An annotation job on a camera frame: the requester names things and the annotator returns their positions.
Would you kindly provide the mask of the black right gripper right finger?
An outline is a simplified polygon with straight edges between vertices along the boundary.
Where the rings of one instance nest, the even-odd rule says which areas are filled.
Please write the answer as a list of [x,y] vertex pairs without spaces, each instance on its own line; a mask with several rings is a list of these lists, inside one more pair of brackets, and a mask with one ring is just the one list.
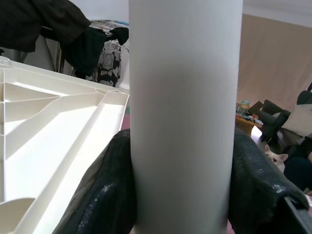
[[310,234],[304,193],[243,131],[234,131],[228,220],[236,234]]

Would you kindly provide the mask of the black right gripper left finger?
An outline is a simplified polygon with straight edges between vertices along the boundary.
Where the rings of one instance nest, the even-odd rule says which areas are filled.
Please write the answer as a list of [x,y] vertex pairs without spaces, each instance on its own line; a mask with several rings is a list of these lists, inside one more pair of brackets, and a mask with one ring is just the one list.
[[137,218],[130,130],[119,131],[87,169],[55,234],[128,234]]

